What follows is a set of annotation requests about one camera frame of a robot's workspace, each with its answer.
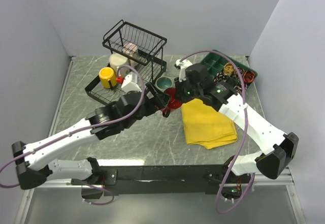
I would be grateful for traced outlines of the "white mug green interior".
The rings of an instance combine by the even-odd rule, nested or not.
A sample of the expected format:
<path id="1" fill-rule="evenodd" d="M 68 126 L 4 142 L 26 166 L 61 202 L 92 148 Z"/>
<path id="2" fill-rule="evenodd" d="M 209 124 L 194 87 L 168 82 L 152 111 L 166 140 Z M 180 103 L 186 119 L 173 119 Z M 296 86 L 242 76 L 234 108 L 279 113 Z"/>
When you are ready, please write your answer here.
<path id="1" fill-rule="evenodd" d="M 128 65 L 128 58 L 120 55 L 118 53 L 113 53 L 109 56 L 109 65 L 114 70 L 114 72 L 117 74 L 118 67 L 122 65 Z"/>

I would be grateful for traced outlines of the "pink mug lilac interior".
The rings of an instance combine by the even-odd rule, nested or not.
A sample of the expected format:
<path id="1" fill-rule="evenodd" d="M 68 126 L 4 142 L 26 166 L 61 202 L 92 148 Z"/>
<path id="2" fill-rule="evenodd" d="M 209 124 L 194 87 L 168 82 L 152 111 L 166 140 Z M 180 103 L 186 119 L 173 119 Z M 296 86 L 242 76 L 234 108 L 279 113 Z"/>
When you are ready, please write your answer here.
<path id="1" fill-rule="evenodd" d="M 138 46 L 134 43 L 126 43 L 123 46 L 122 52 L 130 57 L 137 58 L 138 57 Z M 138 63 L 132 59 L 128 59 L 128 64 L 135 68 Z"/>

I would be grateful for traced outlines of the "yellow enamel mug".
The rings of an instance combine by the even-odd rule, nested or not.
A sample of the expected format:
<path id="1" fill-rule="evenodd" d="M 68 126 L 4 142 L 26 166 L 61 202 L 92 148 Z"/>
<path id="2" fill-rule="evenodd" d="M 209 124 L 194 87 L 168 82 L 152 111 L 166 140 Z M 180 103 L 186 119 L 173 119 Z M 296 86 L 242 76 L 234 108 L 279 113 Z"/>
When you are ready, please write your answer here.
<path id="1" fill-rule="evenodd" d="M 99 78 L 104 88 L 111 89 L 117 85 L 116 73 L 111 67 L 102 68 L 99 71 Z"/>

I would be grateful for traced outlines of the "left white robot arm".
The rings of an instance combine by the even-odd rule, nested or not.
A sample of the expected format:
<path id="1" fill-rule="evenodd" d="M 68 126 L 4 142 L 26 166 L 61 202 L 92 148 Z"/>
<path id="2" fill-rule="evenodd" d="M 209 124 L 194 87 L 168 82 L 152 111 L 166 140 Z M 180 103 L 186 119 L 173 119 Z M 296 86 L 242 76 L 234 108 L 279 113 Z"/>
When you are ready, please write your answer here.
<path id="1" fill-rule="evenodd" d="M 100 183 L 105 172 L 95 158 L 82 161 L 62 161 L 65 153 L 87 143 L 99 142 L 130 128 L 137 120 L 164 110 L 171 97 L 151 83 L 146 84 L 152 93 L 130 91 L 118 100 L 99 107 L 71 127 L 39 142 L 12 145 L 16 158 L 16 173 L 23 190 L 32 189 L 54 179 L 78 179 L 88 184 Z"/>

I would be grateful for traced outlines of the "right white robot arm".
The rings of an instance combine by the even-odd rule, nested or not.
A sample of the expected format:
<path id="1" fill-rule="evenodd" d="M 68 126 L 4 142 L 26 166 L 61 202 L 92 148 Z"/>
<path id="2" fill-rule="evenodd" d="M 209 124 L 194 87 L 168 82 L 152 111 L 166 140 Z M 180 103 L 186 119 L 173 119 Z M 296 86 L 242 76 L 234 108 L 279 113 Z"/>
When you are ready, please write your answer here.
<path id="1" fill-rule="evenodd" d="M 223 169 L 227 182 L 235 182 L 246 173 L 262 173 L 270 179 L 277 179 L 294 159 L 299 137 L 291 132 L 273 126 L 247 103 L 227 82 L 214 82 L 205 65 L 192 64 L 188 60 L 177 60 L 179 77 L 175 79 L 175 98 L 182 103 L 193 99 L 201 100 L 232 120 L 259 146 L 256 153 L 233 158 L 233 165 Z"/>

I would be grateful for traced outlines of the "speckled blue-green mug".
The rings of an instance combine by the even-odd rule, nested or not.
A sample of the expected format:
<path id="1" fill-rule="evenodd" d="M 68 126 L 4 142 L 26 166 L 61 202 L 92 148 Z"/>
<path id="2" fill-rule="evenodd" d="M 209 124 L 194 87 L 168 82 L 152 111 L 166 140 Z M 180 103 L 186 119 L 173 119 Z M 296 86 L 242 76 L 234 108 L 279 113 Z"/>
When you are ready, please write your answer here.
<path id="1" fill-rule="evenodd" d="M 165 92 L 168 88 L 173 87 L 174 83 L 171 78 L 162 76 L 159 77 L 155 82 L 155 87 L 162 92 Z"/>

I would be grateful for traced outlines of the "red cup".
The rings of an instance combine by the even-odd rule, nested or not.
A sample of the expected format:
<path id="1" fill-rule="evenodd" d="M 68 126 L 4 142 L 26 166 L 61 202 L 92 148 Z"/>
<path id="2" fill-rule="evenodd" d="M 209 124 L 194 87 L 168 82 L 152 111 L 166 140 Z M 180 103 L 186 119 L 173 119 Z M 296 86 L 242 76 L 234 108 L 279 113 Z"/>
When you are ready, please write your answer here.
<path id="1" fill-rule="evenodd" d="M 167 88 L 164 91 L 164 93 L 171 97 L 167 106 L 162 110 L 162 116 L 167 118 L 167 117 L 169 117 L 171 112 L 180 108 L 182 103 L 175 98 L 176 88 L 174 88 L 174 87 Z"/>

